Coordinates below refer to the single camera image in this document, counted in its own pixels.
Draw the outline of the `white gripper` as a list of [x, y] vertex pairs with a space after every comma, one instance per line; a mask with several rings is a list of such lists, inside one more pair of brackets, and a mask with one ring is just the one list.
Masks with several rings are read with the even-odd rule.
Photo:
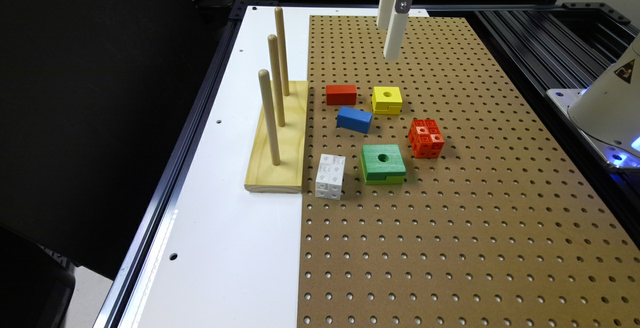
[[399, 58], [409, 19], [412, 0], [379, 0], [376, 24], [387, 30], [383, 55], [386, 60]]

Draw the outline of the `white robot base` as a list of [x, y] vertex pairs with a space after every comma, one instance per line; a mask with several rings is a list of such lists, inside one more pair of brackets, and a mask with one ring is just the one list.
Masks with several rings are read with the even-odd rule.
[[639, 170], [639, 40], [585, 89], [547, 96], [613, 169]]

